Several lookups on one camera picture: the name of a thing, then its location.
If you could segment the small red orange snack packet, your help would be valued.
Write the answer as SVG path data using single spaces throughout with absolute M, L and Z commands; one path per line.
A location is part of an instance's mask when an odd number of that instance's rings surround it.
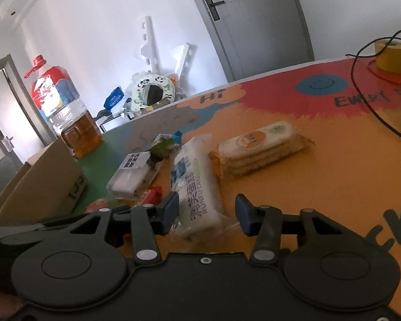
M 134 203 L 132 207 L 135 208 L 149 204 L 152 206 L 157 206 L 162 201 L 162 194 L 163 188 L 161 186 L 150 186 L 142 193 L 141 197 Z

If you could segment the white Runfu cake package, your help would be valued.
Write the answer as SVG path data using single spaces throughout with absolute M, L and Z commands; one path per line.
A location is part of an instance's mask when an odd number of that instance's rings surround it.
M 211 240 L 236 226 L 223 213 L 210 147 L 211 135 L 194 136 L 172 160 L 171 190 L 179 195 L 179 215 L 171 234 L 189 242 Z

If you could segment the white snack pack black label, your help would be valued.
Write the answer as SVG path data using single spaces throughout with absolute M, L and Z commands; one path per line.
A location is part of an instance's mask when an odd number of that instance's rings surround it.
M 149 151 L 128 154 L 106 188 L 116 198 L 135 201 L 152 184 L 163 160 Z

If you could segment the orange label rice cracker pack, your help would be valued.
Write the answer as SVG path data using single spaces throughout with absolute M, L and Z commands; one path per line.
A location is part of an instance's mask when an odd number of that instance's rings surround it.
M 210 152 L 217 176 L 239 177 L 280 161 L 314 144 L 286 121 L 256 129 L 218 144 Z

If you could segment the green candy wrapper snack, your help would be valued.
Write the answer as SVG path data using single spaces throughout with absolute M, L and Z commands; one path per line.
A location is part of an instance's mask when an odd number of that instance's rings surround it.
M 151 155 L 168 159 L 179 150 L 182 143 L 182 133 L 158 134 L 149 148 Z

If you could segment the brown cardboard box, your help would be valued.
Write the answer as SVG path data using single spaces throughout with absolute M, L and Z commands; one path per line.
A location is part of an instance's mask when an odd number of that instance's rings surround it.
M 0 194 L 0 226 L 39 223 L 72 213 L 87 186 L 60 139 L 30 157 Z

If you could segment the panda print round cushion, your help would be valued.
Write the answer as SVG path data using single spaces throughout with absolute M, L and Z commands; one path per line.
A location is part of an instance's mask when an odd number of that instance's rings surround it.
M 176 95 L 174 84 L 168 77 L 151 72 L 135 73 L 129 91 L 131 110 L 134 112 L 159 103 L 162 99 L 174 102 Z

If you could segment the blue plastic bag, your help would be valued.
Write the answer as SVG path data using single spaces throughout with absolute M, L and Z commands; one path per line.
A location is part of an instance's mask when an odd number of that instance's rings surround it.
M 104 109 L 108 112 L 111 110 L 124 98 L 124 92 L 121 90 L 120 86 L 117 86 L 111 93 L 107 96 L 104 102 Z

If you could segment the large iced tea bottle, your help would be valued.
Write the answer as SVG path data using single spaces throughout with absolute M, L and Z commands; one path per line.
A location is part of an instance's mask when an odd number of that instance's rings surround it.
M 40 54 L 32 60 L 32 68 L 24 75 L 37 76 L 30 96 L 41 116 L 53 128 L 77 159 L 98 148 L 103 139 L 91 113 L 80 99 L 69 73 L 56 65 L 46 68 Z

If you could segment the white foam packing piece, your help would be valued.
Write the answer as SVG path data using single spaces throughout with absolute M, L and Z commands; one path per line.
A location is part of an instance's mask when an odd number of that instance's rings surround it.
M 140 73 L 164 75 L 175 84 L 181 84 L 181 80 L 190 68 L 191 45 L 184 43 L 171 49 L 169 54 L 174 61 L 174 68 L 165 71 L 161 66 L 151 16 L 143 16 L 139 20 L 138 37 L 139 47 L 135 50 L 135 58 L 141 63 Z

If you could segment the grey door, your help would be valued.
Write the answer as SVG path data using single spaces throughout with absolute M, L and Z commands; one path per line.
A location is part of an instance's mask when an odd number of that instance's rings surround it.
M 216 22 L 194 1 L 229 82 L 314 61 L 300 0 L 224 0 Z

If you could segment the yellow tape roll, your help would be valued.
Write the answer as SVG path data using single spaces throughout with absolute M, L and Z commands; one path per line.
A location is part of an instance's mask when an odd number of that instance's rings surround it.
M 375 42 L 376 66 L 383 71 L 401 74 L 401 43 L 388 40 Z

